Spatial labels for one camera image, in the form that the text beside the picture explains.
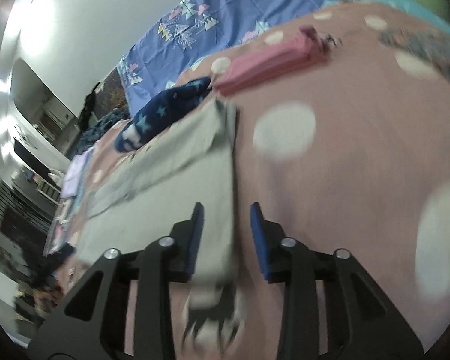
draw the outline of turquoise cloth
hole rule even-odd
[[[418,17],[421,20],[427,21],[428,23],[434,25],[439,30],[442,30],[450,35],[450,24],[445,20],[441,19],[435,15],[431,10],[422,7],[420,4],[412,0],[348,0],[348,1],[370,1],[375,3],[382,3],[389,5],[390,7],[401,10],[402,12],[408,13],[409,15]],[[339,3],[339,1],[325,0],[322,4],[322,8],[329,5],[334,5]]]

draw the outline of polka dot bedsheet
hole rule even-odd
[[[283,292],[260,274],[250,229],[253,202],[313,250],[349,249],[429,350],[450,324],[450,81],[432,65],[382,45],[379,34],[391,28],[438,30],[382,4],[334,5],[205,58],[176,85],[203,76],[213,84],[238,56],[294,38],[304,25],[341,40],[328,62],[228,98],[212,91],[204,101],[231,101],[239,111],[240,323],[224,356],[276,357]],[[87,190],[133,155],[113,150],[125,123],[97,143]],[[72,234],[80,233],[84,218],[77,214]],[[86,269],[71,259],[60,271],[63,283],[72,267]],[[188,285],[171,286],[176,355],[200,359],[206,351],[206,358],[220,359],[213,326],[200,336],[199,353],[180,349],[190,291]]]

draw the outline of silver screw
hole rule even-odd
[[[339,249],[335,252],[335,256],[341,260],[348,260],[351,254],[347,249]]]
[[[175,240],[172,237],[163,237],[160,238],[158,244],[163,246],[164,248],[167,246],[172,246],[175,243]]]
[[[103,256],[108,260],[113,260],[114,258],[118,257],[120,254],[120,250],[118,249],[108,249],[105,250],[105,253]]]
[[[293,248],[296,245],[296,241],[293,238],[287,237],[282,239],[281,244],[287,248]]]

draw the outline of navy blue star-patterned cloth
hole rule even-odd
[[[210,78],[161,91],[140,109],[115,140],[119,152],[137,150],[167,127],[195,109],[210,93]]]

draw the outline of pink folded cloth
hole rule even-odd
[[[313,27],[302,27],[298,35],[235,59],[214,85],[214,89],[228,96],[246,87],[257,85],[283,74],[325,62],[329,45]]]

